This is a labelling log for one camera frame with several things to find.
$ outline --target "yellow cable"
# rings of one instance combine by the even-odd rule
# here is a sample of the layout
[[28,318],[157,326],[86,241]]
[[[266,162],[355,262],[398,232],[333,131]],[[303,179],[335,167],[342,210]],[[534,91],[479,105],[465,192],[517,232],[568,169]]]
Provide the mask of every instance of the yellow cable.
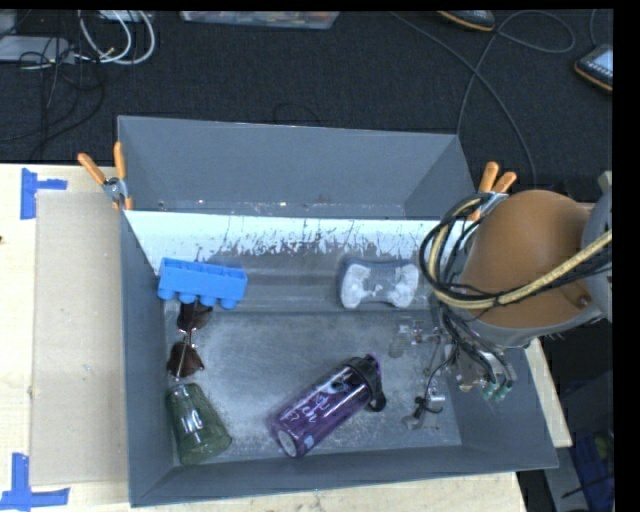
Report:
[[[456,214],[458,214],[460,211],[462,211],[465,208],[467,208],[468,206],[470,206],[471,203],[473,203],[473,201],[471,201],[471,202],[465,204],[464,206],[462,206],[454,214],[454,216]],[[446,236],[448,231],[449,231],[449,227],[447,226],[438,234],[436,239],[433,241],[433,245],[431,247],[431,253],[429,255],[429,264],[428,264],[427,270],[429,272],[429,275],[434,280],[436,280],[436,277],[435,277],[436,255],[438,253],[440,244],[442,243],[442,240]],[[515,302],[515,301],[520,300],[521,298],[523,298],[523,297],[525,297],[525,296],[527,296],[527,295],[529,295],[529,294],[531,294],[533,292],[536,292],[536,291],[540,290],[541,288],[543,288],[547,284],[549,284],[552,281],[558,279],[559,277],[565,275],[566,273],[568,273],[569,271],[571,271],[572,269],[574,269],[575,267],[580,265],[580,263],[582,263],[583,261],[586,261],[593,254],[595,254],[600,249],[605,247],[612,240],[611,231],[612,230],[609,229],[608,231],[604,232],[596,240],[591,242],[589,245],[587,245],[581,251],[579,251],[578,253],[574,254],[567,261],[565,261],[564,263],[558,265],[556,268],[554,268],[553,270],[551,270],[550,272],[548,272],[544,276],[536,279],[535,281],[532,281],[529,284],[521,286],[517,290],[505,293],[505,294],[500,295],[500,296],[498,296],[496,298],[479,299],[479,300],[473,300],[473,299],[462,300],[462,299],[454,299],[453,297],[450,297],[446,293],[441,292],[439,290],[435,290],[434,289],[433,292],[436,294],[436,296],[442,302],[444,302],[444,303],[446,303],[446,304],[448,304],[450,306],[463,308],[463,309],[486,309],[486,308],[493,307],[496,304],[498,304],[498,305],[506,305],[506,304],[509,304],[511,302]]]

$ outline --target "cardboard sheet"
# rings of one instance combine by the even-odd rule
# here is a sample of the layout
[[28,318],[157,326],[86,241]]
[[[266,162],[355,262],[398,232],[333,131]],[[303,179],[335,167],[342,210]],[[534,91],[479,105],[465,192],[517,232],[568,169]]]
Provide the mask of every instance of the cardboard sheet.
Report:
[[39,193],[32,485],[127,480],[121,319],[109,200]]

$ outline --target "blue tape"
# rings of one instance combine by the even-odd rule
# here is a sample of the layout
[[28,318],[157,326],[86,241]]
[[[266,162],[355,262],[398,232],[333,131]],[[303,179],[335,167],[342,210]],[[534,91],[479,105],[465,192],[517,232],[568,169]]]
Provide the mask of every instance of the blue tape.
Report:
[[70,488],[59,491],[31,492],[29,487],[29,457],[14,453],[11,466],[11,490],[3,491],[0,510],[30,512],[32,507],[55,507],[66,505]]
[[20,219],[33,219],[36,216],[36,192],[40,189],[66,190],[66,180],[49,179],[38,181],[38,174],[22,168],[22,193],[20,201]]

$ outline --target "blue toy block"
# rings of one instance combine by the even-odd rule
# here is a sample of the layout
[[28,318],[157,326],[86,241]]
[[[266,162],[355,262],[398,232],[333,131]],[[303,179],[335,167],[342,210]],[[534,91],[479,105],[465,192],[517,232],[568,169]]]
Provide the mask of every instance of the blue toy block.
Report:
[[233,309],[244,297],[247,275],[240,268],[196,263],[193,261],[162,258],[158,297],[178,299],[191,304],[199,299],[204,306],[215,306],[220,301],[224,309]]
[[11,490],[3,491],[0,497],[0,510],[19,510],[29,512],[32,507],[53,507],[66,505],[69,491],[32,492],[29,486],[29,457],[21,453],[12,456]]

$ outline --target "electronic device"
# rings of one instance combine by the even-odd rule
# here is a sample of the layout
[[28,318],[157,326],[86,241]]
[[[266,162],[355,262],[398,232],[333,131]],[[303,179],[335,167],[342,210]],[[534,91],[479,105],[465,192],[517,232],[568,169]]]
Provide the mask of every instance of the electronic device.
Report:
[[613,91],[613,45],[601,44],[576,61],[576,72],[601,87]]

